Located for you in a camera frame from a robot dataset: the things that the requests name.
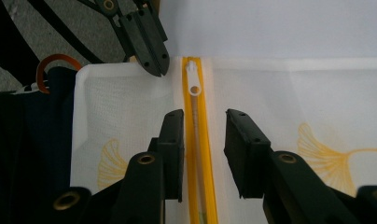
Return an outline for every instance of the white fabric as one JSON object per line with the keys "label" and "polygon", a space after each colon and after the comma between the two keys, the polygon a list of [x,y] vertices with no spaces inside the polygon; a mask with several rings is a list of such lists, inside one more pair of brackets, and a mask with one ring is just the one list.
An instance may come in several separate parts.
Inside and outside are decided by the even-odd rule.
{"label": "white fabric", "polygon": [[[87,65],[77,73],[72,186],[88,188],[92,194],[102,189],[98,186],[101,161],[113,165],[103,148],[114,159],[117,155],[111,150],[117,148],[127,163],[147,151],[151,138],[160,134],[165,114],[183,108],[176,69],[180,70],[179,61],[172,61],[170,73],[162,78],[149,75],[137,63]],[[119,161],[113,167],[122,165]],[[166,202],[167,223],[179,223],[178,217],[188,220],[186,188],[184,198],[183,203]]]}
{"label": "white fabric", "polygon": [[377,0],[162,0],[172,56],[377,57]]}
{"label": "white fabric", "polygon": [[[248,114],[274,150],[299,153],[303,123],[337,152],[377,148],[377,59],[207,59],[202,66],[219,223],[267,223],[262,200],[239,199],[223,152],[229,108]],[[356,188],[377,185],[377,151],[348,161]]]}
{"label": "white fabric", "polygon": [[[126,162],[147,150],[164,114],[184,108],[181,66],[180,59],[173,59],[163,78],[135,63],[88,65],[78,72],[73,186],[99,190],[104,146],[118,142]],[[247,113],[274,150],[298,153],[303,124],[317,141],[339,153],[377,148],[377,58],[208,58],[202,59],[202,72],[220,224],[266,223],[262,200],[239,199],[223,152],[228,108]],[[377,185],[377,151],[354,153],[348,161],[355,188]],[[189,223],[187,173],[183,192],[182,204],[167,202],[167,223]]]}

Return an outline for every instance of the yellow leaf pattern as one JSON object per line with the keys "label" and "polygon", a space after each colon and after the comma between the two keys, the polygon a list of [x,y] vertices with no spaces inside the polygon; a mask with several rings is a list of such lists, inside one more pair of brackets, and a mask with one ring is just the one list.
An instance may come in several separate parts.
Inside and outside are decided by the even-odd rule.
{"label": "yellow leaf pattern", "polygon": [[105,189],[125,176],[127,162],[119,155],[119,140],[110,139],[102,148],[98,165],[98,188]]}
{"label": "yellow leaf pattern", "polygon": [[357,152],[376,151],[377,148],[362,148],[338,152],[314,138],[311,127],[302,123],[299,127],[299,155],[328,186],[351,196],[356,195],[356,187],[349,170],[349,157]]}

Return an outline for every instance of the black clamp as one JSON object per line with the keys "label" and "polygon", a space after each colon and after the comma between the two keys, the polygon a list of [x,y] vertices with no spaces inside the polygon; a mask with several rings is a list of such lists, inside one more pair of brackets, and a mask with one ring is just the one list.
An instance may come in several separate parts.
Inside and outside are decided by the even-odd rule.
{"label": "black clamp", "polygon": [[273,151],[244,112],[227,111],[227,156],[241,197],[263,198],[270,223],[377,223],[377,186],[355,198],[329,188],[299,155]]}
{"label": "black clamp", "polygon": [[85,188],[59,192],[27,223],[165,223],[165,200],[182,201],[183,117],[183,110],[165,115],[160,136],[130,159],[119,182],[92,196]]}
{"label": "black clamp", "polygon": [[109,19],[126,57],[135,56],[153,76],[161,77],[167,73],[170,59],[163,42],[168,38],[151,0],[133,0],[137,10],[125,16],[117,0],[78,1]]}

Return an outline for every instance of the black clip jaw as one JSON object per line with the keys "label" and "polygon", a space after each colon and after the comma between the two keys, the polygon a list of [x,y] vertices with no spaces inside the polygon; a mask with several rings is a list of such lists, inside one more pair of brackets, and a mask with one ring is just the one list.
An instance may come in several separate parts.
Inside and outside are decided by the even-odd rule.
{"label": "black clip jaw", "polygon": [[165,200],[182,201],[183,144],[183,110],[172,111],[148,151],[130,160],[111,224],[164,223]]}
{"label": "black clip jaw", "polygon": [[126,57],[136,60],[153,76],[165,75],[170,58],[164,45],[168,38],[152,2],[133,0],[138,10],[122,15],[117,0],[78,0],[107,17],[123,47]]}
{"label": "black clip jaw", "polygon": [[326,186],[305,160],[271,142],[244,112],[227,111],[225,154],[244,198],[262,198],[270,223],[377,223],[377,186],[352,198]]}

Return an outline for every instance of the white zipper slider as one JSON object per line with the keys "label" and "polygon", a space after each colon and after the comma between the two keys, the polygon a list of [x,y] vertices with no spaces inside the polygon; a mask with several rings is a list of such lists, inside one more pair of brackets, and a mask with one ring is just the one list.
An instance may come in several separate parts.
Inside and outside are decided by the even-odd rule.
{"label": "white zipper slider", "polygon": [[194,61],[188,61],[186,65],[186,72],[188,74],[188,92],[192,96],[201,94],[202,88],[200,79],[198,77],[198,67]]}

